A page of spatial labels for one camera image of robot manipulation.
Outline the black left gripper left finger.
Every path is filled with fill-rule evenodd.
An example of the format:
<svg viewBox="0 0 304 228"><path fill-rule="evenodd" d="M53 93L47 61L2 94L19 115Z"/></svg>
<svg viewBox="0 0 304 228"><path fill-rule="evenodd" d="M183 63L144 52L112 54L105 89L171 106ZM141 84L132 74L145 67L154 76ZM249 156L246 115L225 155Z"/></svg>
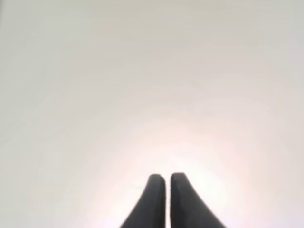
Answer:
<svg viewBox="0 0 304 228"><path fill-rule="evenodd" d="M166 187L159 174L149 176L137 204L121 225L122 228L165 228Z"/></svg>

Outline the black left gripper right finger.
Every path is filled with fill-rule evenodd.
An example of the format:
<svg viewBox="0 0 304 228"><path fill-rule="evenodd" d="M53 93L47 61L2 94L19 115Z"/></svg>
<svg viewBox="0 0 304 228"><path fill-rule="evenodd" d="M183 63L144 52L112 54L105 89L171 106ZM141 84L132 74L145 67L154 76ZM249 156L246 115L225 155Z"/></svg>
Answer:
<svg viewBox="0 0 304 228"><path fill-rule="evenodd" d="M184 173L171 176L170 220L172 228L225 228Z"/></svg>

